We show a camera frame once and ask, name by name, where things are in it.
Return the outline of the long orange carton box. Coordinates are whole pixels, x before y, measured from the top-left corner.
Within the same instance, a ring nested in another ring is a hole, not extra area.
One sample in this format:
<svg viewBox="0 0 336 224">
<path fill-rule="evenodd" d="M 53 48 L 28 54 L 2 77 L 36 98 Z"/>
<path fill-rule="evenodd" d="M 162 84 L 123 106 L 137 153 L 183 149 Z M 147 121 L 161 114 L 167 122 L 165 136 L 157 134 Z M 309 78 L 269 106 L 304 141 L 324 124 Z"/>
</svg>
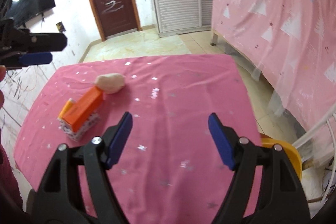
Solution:
<svg viewBox="0 0 336 224">
<path fill-rule="evenodd" d="M 75 134 L 89 121 L 89 117 L 104 100 L 103 91 L 96 86 L 90 88 L 63 116 L 65 125 Z"/>
</svg>

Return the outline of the cream paper ball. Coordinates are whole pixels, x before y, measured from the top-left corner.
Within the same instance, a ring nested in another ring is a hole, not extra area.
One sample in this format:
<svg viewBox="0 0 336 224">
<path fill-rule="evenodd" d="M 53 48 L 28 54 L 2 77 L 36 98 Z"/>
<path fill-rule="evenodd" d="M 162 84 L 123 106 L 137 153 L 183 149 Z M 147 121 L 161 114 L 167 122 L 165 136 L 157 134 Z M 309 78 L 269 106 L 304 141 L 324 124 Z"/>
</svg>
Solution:
<svg viewBox="0 0 336 224">
<path fill-rule="evenodd" d="M 120 73 L 100 75 L 95 79 L 94 85 L 106 94 L 114 94 L 125 86 L 125 77 Z"/>
</svg>

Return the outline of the yellow trash bin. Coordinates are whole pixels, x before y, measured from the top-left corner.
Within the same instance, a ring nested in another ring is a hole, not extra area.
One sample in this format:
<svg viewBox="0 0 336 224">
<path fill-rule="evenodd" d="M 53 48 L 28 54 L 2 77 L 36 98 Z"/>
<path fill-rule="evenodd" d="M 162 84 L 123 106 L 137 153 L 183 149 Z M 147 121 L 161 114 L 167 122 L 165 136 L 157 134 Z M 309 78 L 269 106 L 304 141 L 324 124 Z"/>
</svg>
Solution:
<svg viewBox="0 0 336 224">
<path fill-rule="evenodd" d="M 277 140 L 269 137 L 268 135 L 260 133 L 261 143 L 263 147 L 272 148 L 275 144 L 279 144 L 285 151 L 289 158 L 299 180 L 302 180 L 302 160 L 299 152 L 290 143 L 282 140 Z"/>
</svg>

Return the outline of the orange yellow tube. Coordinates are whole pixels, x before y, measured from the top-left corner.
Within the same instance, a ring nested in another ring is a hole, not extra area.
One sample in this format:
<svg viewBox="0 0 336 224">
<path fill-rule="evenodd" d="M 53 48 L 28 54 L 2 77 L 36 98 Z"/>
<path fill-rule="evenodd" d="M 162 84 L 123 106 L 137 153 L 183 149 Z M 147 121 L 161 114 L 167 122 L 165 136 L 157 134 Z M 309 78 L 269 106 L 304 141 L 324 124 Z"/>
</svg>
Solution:
<svg viewBox="0 0 336 224">
<path fill-rule="evenodd" d="M 66 112 L 75 104 L 75 100 L 73 100 L 72 98 L 70 98 L 65 105 L 63 106 L 63 108 L 61 109 L 59 115 L 58 115 L 58 120 L 62 120 L 63 116 L 66 114 Z"/>
</svg>

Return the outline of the white metal chair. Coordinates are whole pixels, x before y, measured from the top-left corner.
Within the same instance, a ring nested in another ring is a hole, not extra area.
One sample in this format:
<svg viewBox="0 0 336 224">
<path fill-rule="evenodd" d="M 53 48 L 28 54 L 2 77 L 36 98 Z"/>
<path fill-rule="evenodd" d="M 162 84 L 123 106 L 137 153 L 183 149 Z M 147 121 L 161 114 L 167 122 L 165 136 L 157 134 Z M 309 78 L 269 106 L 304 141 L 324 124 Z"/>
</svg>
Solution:
<svg viewBox="0 0 336 224">
<path fill-rule="evenodd" d="M 335 189 L 335 105 L 302 110 L 299 121 L 306 132 L 293 146 L 302 160 L 301 184 L 310 203 L 325 201 Z"/>
</svg>

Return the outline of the pink star tablecloth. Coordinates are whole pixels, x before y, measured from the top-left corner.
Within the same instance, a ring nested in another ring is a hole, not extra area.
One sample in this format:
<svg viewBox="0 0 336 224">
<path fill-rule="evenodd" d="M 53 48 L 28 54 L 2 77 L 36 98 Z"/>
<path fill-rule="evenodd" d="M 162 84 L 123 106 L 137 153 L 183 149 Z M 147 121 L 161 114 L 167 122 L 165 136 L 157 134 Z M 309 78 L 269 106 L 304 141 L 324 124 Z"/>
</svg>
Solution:
<svg viewBox="0 0 336 224">
<path fill-rule="evenodd" d="M 98 123 L 81 144 L 121 119 L 133 128 L 120 161 L 108 173 L 131 223 L 210 223 L 230 185 L 208 128 L 217 114 L 239 136 L 260 144 L 248 92 L 227 55 L 152 56 L 82 63 L 59 68 L 46 83 L 19 132 L 14 160 L 37 188 L 62 143 L 76 143 L 61 130 L 58 115 L 78 100 L 96 77 L 120 73 L 125 87 L 98 108 Z"/>
</svg>

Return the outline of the pink tree-print bed curtain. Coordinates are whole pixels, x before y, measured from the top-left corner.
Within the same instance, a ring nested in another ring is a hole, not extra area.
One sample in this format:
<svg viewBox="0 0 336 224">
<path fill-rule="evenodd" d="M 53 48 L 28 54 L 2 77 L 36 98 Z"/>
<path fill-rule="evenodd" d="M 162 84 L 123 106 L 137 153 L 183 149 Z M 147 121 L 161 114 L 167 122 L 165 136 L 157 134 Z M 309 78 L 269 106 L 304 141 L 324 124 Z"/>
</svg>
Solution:
<svg viewBox="0 0 336 224">
<path fill-rule="evenodd" d="M 211 27 L 305 129 L 335 103 L 335 0 L 213 0 Z"/>
</svg>

